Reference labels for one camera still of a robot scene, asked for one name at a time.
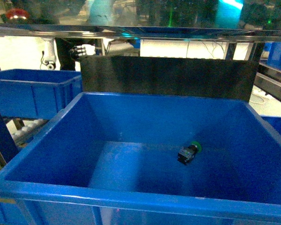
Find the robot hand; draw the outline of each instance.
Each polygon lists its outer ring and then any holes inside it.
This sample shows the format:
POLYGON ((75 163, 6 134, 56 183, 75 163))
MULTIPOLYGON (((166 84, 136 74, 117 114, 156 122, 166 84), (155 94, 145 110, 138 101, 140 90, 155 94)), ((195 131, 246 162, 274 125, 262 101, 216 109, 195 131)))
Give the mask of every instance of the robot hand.
POLYGON ((95 55, 96 48, 92 45, 78 45, 70 50, 70 55, 74 60, 79 60, 83 55, 95 55))

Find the red light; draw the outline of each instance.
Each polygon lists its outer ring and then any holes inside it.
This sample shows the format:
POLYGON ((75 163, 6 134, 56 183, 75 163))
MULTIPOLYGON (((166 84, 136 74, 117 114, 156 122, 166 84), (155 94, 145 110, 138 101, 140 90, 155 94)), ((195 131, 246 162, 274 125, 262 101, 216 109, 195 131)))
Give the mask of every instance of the red light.
POLYGON ((26 12, 24 9, 20 8, 12 8, 9 11, 5 13, 7 19, 12 20, 12 19, 28 19, 29 18, 29 13, 26 12))

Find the metal frame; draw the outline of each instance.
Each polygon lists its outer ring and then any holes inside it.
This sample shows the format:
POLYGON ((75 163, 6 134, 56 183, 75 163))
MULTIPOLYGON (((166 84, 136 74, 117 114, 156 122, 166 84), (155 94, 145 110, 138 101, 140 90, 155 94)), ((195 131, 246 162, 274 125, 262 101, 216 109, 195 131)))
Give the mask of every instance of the metal frame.
POLYGON ((251 60, 258 62, 262 55, 265 43, 250 43, 244 60, 251 60))
POLYGON ((281 71, 260 63, 254 84, 281 101, 281 71))
POLYGON ((224 52, 224 59, 226 60, 233 60, 234 53, 236 50, 237 43, 228 42, 224 52))
POLYGON ((21 120, 20 118, 13 119, 13 122, 17 130, 21 130, 25 126, 23 120, 21 120))
POLYGON ((281 30, 235 30, 168 27, 0 24, 0 35, 55 38, 189 39, 239 42, 281 41, 281 30))

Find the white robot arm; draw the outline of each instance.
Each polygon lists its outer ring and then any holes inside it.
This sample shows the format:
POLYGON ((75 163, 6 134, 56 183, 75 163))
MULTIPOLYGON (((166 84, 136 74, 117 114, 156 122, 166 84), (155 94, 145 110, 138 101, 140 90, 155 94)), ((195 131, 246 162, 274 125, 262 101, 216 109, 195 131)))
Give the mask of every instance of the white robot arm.
POLYGON ((45 41, 42 64, 45 64, 48 70, 55 70, 57 57, 54 50, 54 38, 44 37, 42 39, 45 41))

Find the bin floor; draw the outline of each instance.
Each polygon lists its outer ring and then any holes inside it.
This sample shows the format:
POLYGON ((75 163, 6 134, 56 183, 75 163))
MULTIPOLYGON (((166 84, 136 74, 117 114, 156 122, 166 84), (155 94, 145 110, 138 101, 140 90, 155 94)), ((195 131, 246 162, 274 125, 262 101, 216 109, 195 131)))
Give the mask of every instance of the bin floor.
POLYGON ((249 201, 226 149, 204 148, 183 165, 177 161, 181 146, 126 142, 99 146, 103 149, 90 188, 249 201))

